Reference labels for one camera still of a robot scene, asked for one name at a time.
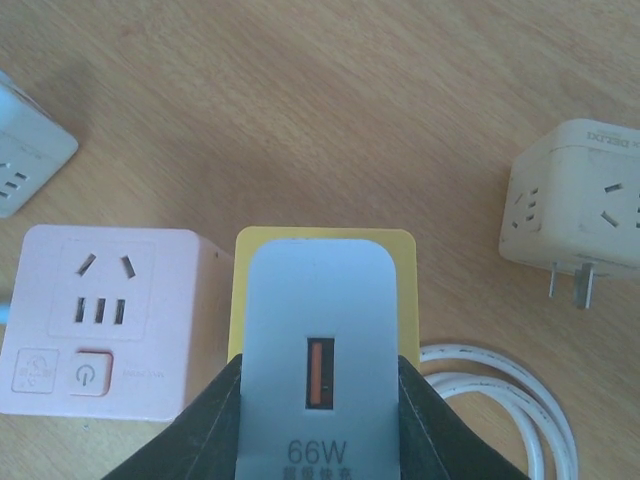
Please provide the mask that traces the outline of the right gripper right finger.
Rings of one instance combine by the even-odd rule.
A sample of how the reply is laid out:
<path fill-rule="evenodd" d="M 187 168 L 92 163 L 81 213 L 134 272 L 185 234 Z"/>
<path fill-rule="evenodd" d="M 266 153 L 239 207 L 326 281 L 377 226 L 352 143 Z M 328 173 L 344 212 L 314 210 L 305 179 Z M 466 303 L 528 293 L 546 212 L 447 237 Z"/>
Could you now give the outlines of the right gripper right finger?
<path fill-rule="evenodd" d="M 526 475 L 476 435 L 403 356 L 398 357 L 404 480 L 513 480 Z"/>

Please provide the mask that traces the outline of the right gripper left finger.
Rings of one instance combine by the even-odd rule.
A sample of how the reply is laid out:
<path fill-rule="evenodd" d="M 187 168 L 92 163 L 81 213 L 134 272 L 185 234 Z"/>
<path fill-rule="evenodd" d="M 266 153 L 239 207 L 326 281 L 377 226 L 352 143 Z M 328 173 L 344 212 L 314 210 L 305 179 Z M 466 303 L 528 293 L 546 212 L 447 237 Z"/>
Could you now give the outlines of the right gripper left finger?
<path fill-rule="evenodd" d="M 160 434 L 107 479 L 233 479 L 238 455 L 242 356 L 236 355 Z"/>

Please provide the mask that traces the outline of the white 66W charger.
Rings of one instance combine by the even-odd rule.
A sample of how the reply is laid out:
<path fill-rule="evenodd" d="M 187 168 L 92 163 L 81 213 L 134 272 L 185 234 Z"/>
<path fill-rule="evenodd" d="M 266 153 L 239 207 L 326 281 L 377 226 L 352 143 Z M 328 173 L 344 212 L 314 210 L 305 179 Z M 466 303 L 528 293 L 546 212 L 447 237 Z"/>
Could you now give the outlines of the white 66W charger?
<path fill-rule="evenodd" d="M 396 269 L 362 239 L 281 239 L 248 276 L 239 479 L 400 475 Z"/>

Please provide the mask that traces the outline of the pink cube socket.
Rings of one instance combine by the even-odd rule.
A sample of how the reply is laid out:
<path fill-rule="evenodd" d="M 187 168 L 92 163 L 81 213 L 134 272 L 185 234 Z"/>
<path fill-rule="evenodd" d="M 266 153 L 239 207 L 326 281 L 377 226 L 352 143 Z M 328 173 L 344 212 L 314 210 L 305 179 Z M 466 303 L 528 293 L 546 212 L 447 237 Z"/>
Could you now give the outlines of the pink cube socket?
<path fill-rule="evenodd" d="M 2 412 L 173 420 L 226 363 L 232 276 L 232 257 L 190 230 L 31 228 L 2 343 Z"/>

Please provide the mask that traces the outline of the yellow cube socket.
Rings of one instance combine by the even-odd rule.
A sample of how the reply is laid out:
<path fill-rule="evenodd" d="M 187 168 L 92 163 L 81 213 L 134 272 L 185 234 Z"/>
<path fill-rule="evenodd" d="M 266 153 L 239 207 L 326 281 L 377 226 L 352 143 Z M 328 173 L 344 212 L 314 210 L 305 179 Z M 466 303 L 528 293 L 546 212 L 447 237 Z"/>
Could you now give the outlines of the yellow cube socket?
<path fill-rule="evenodd" d="M 265 243 L 285 238 L 366 239 L 380 244 L 396 268 L 398 349 L 414 367 L 420 366 L 419 289 L 414 237 L 406 230 L 299 226 L 249 226 L 236 238 L 227 359 L 243 351 L 245 305 L 251 259 Z"/>

